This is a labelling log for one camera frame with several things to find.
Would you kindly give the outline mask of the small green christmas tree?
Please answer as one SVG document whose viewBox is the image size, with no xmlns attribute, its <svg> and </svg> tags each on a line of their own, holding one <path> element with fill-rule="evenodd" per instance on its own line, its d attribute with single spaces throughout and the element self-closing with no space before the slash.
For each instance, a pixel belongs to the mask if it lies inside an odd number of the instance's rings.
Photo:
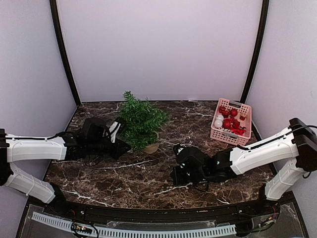
<svg viewBox="0 0 317 238">
<path fill-rule="evenodd" d="M 149 100 L 140 100 L 132 92 L 123 94 L 119 117 L 126 122 L 122 137 L 134 152 L 158 143 L 159 130 L 169 121 L 166 112 Z"/>
</svg>

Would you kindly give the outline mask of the pink plastic basket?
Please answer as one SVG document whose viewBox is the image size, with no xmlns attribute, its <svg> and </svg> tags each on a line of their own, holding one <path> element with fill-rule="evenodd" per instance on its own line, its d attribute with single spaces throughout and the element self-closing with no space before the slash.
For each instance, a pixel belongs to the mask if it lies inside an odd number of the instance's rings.
<svg viewBox="0 0 317 238">
<path fill-rule="evenodd" d="M 252 107 L 220 98 L 211 123 L 210 138 L 245 146 L 252 134 Z"/>
</svg>

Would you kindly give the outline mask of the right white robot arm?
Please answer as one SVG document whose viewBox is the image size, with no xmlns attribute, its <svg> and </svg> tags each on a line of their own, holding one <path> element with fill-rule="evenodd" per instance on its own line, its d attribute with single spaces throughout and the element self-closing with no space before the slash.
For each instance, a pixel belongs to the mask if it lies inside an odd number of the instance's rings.
<svg viewBox="0 0 317 238">
<path fill-rule="evenodd" d="M 203 153 L 197 147 L 177 144 L 173 152 L 178 163 L 170 173 L 173 184 L 224 182 L 254 168 L 276 161 L 288 161 L 259 193 L 253 211 L 263 215 L 298 179 L 307 178 L 317 169 L 317 134 L 315 125 L 306 125 L 293 118 L 281 132 L 247 146 L 236 146 L 216 153 Z"/>
</svg>

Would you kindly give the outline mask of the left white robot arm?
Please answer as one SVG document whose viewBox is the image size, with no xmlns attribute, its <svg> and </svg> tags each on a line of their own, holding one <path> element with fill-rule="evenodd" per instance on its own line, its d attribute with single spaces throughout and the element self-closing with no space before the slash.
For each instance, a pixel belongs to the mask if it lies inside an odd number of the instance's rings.
<svg viewBox="0 0 317 238">
<path fill-rule="evenodd" d="M 126 125 L 117 118 L 111 126 L 99 118 L 88 118 L 81 129 L 63 131 L 50 137 L 26 137 L 0 130 L 0 184 L 32 196 L 50 207 L 59 216 L 66 216 L 70 206 L 60 188 L 44 182 L 17 167 L 17 161 L 75 161 L 87 156 L 109 155 L 118 159 L 131 147 L 116 136 Z"/>
</svg>

